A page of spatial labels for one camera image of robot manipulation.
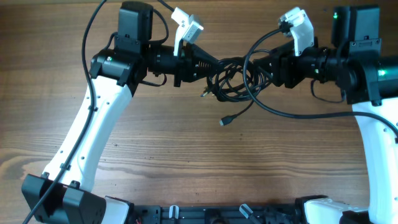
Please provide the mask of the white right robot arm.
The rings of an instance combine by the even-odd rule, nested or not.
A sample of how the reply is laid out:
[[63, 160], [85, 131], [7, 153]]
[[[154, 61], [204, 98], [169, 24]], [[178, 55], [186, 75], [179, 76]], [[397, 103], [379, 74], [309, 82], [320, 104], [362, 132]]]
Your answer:
[[275, 86], [293, 88], [305, 78], [335, 82], [361, 131], [369, 206], [302, 197], [291, 212], [294, 223], [397, 222], [397, 57], [381, 56], [379, 16], [377, 5], [336, 7], [327, 48], [318, 46], [306, 12], [294, 8], [279, 19], [292, 41], [254, 61]]

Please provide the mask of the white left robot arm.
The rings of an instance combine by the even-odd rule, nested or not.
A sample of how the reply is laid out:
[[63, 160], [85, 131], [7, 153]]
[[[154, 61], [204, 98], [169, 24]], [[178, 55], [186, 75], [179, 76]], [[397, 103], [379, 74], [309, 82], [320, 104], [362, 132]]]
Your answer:
[[157, 11], [144, 2], [125, 1], [118, 29], [107, 45], [84, 63], [85, 99], [60, 149], [40, 176], [28, 175], [22, 194], [28, 219], [41, 223], [138, 223], [134, 204], [92, 193], [97, 167], [109, 136], [148, 72], [173, 75], [174, 85], [215, 72], [218, 61], [195, 44], [203, 24], [173, 8], [175, 42], [152, 38]]

